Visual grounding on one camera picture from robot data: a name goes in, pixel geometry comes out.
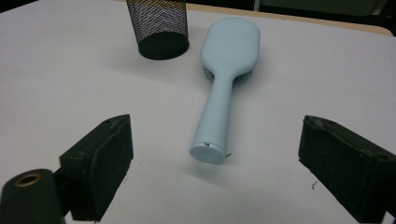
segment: mesh pencil cup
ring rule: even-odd
[[[186,0],[127,0],[139,53],[153,60],[182,55],[190,46]]]

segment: white table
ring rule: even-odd
[[[189,154],[211,87],[199,53],[229,16],[188,11],[190,49],[151,61],[122,2],[40,0],[0,14],[0,185],[55,171],[97,124],[130,114],[134,159],[101,223],[357,223],[298,162],[303,118],[396,153],[396,39],[247,17],[262,31],[260,60],[233,90],[232,155],[212,165]]]

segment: light blue hairbrush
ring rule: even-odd
[[[209,28],[201,59],[213,86],[190,149],[196,160],[222,163],[226,158],[232,88],[251,75],[259,51],[260,29],[252,21],[228,18]]]

